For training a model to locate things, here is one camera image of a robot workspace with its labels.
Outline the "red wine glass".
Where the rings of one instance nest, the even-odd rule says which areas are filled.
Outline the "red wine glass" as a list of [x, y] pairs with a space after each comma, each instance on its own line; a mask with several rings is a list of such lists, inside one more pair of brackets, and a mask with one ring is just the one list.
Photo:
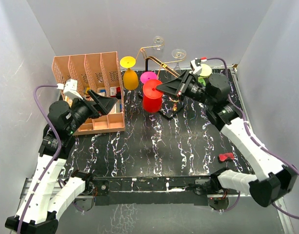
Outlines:
[[142, 105], [144, 110], [146, 110], [147, 112], [155, 113], [161, 109], [163, 93], [156, 89], [156, 87], [161, 84], [162, 82], [157, 79], [150, 79], [144, 84], [142, 88]]

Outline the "magenta wine glass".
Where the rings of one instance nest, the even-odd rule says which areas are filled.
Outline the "magenta wine glass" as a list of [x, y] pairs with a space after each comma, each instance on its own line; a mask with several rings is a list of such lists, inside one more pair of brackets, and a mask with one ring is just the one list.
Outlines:
[[140, 76], [140, 81], [142, 82], [142, 84], [145, 84], [147, 81], [152, 79], [156, 80], [157, 74], [151, 71], [144, 72]]

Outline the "yellow wine glass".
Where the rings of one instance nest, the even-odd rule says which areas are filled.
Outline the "yellow wine glass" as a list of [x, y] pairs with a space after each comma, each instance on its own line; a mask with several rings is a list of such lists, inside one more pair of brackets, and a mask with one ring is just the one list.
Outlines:
[[120, 60], [121, 67], [126, 68], [123, 74], [123, 84], [127, 90], [135, 90], [139, 85], [138, 75], [132, 70], [135, 64], [136, 59], [132, 56], [125, 56]]

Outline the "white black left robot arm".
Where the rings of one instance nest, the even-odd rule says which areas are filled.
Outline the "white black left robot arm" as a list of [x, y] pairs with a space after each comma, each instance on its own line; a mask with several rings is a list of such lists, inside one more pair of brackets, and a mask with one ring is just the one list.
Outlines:
[[75, 143], [74, 133], [89, 118], [107, 115], [117, 103], [115, 97], [93, 90], [88, 94], [91, 100], [76, 94], [71, 105], [64, 100], [50, 105], [34, 176], [17, 213], [6, 219], [6, 228], [18, 234], [54, 234], [60, 217], [75, 198], [93, 191], [91, 173], [76, 170], [61, 190], [52, 194]]

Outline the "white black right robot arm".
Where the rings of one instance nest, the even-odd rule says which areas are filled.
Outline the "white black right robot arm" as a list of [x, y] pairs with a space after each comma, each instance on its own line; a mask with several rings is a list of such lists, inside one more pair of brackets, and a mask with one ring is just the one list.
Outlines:
[[192, 72], [186, 71], [156, 89], [165, 95], [188, 97], [204, 104], [209, 121], [232, 141], [254, 170], [254, 174], [244, 174], [222, 168], [210, 175], [209, 189], [218, 194], [226, 189], [250, 194], [262, 207], [269, 206], [292, 190], [297, 173], [252, 139], [247, 123], [230, 101], [231, 87], [225, 75], [211, 74], [203, 85]]

